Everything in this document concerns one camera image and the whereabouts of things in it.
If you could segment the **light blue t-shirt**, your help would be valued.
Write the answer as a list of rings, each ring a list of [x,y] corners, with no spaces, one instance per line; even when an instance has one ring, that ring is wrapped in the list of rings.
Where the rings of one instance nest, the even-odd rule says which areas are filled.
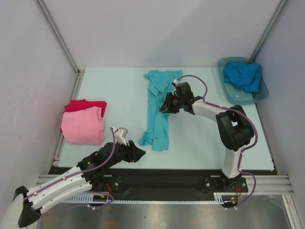
[[[172,83],[182,75],[181,70],[151,70],[144,75],[148,80],[147,130],[139,140],[141,146],[151,145],[153,151],[168,150],[169,114],[160,112],[160,108],[167,94],[173,92]]]

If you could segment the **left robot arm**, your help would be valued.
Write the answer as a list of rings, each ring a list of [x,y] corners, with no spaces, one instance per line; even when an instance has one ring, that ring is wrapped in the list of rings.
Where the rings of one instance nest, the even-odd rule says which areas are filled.
[[[136,163],[145,153],[132,140],[127,144],[106,143],[60,176],[33,188],[17,188],[0,227],[27,227],[69,197],[87,191],[100,191],[105,186],[107,169],[122,161]]]

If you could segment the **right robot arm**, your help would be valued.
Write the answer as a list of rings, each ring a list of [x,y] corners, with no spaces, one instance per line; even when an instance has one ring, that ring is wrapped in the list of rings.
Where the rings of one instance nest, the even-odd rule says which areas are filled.
[[[174,90],[168,92],[160,108],[160,112],[176,114],[181,109],[192,114],[215,121],[222,144],[225,147],[224,165],[220,179],[220,187],[224,191],[232,191],[237,186],[235,177],[241,174],[243,151],[249,148],[253,137],[257,137],[254,124],[246,116],[239,105],[226,108],[213,104],[201,96],[195,97],[187,82],[172,83]]]

